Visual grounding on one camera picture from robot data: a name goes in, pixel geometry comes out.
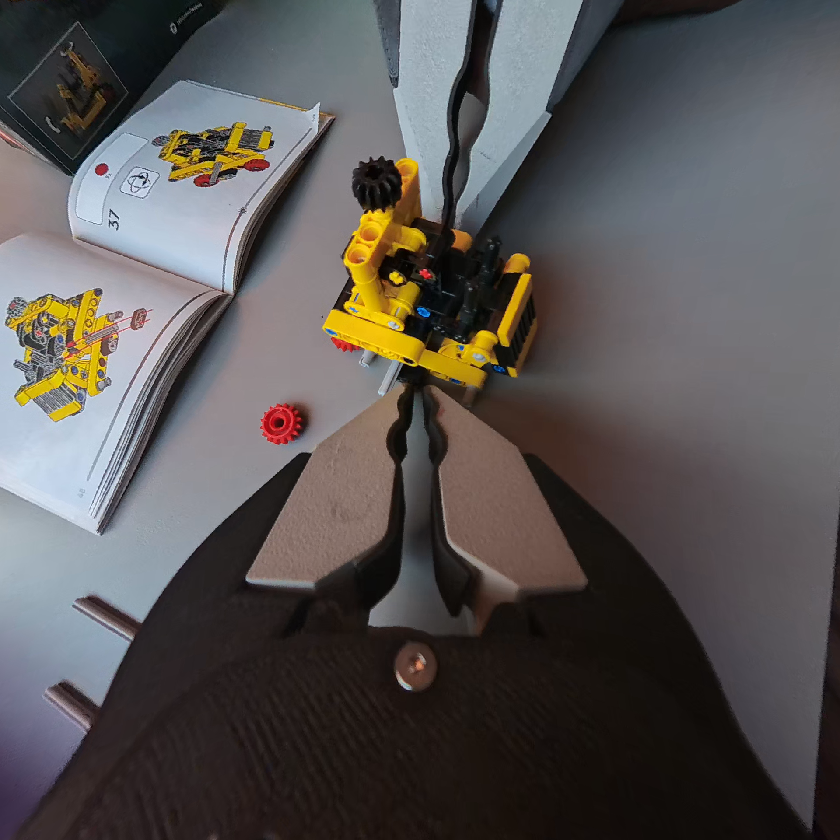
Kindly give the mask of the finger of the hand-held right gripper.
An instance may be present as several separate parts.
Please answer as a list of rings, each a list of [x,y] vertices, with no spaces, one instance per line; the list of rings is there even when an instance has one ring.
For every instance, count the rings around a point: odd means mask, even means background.
[[[444,210],[452,90],[467,69],[479,2],[375,1],[406,157],[418,167],[425,218]]]
[[[622,5],[499,2],[486,60],[487,111],[469,151],[458,228],[483,227]]]

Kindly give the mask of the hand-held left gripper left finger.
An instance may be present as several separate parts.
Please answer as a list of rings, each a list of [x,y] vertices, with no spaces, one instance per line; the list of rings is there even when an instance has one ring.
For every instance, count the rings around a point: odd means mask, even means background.
[[[246,574],[369,612],[401,570],[408,385],[314,449]]]

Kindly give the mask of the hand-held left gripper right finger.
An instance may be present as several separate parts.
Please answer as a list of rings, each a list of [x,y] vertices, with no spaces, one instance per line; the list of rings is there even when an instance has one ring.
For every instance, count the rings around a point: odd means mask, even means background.
[[[587,577],[520,449],[434,385],[423,389],[433,465],[437,588],[481,635],[499,606],[582,592]]]

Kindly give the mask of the yellow black lego bulldozer model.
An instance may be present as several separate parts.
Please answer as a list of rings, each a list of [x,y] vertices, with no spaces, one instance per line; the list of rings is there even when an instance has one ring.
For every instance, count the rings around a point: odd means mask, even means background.
[[[489,375],[518,378],[538,331],[529,257],[423,217],[412,159],[361,161],[351,186],[363,212],[322,325],[331,342],[389,361],[381,395],[432,376],[470,405]]]

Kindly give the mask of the red lego gear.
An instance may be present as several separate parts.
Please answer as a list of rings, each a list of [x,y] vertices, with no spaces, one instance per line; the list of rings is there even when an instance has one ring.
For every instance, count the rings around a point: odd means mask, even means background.
[[[268,407],[260,418],[259,431],[268,443],[285,446],[295,443],[308,428],[308,412],[294,403]]]

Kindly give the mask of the lego instruction booklet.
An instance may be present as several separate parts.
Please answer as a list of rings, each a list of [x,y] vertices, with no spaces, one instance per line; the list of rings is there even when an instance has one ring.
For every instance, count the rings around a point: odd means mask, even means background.
[[[70,184],[71,238],[1,247],[1,484],[108,526],[259,227],[334,120],[179,80]]]

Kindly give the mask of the dark lego set box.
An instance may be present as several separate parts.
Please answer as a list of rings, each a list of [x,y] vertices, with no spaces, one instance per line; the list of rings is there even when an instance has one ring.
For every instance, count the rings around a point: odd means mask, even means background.
[[[2,139],[72,175],[217,1],[2,1]]]

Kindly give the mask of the dark grey rod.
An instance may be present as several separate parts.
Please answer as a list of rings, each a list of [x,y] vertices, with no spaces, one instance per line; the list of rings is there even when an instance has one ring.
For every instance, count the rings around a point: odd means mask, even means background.
[[[79,597],[72,603],[72,608],[128,643],[135,639],[142,625],[132,615],[98,595]]]
[[[43,698],[83,732],[90,731],[100,712],[92,698],[65,679],[48,686]]]

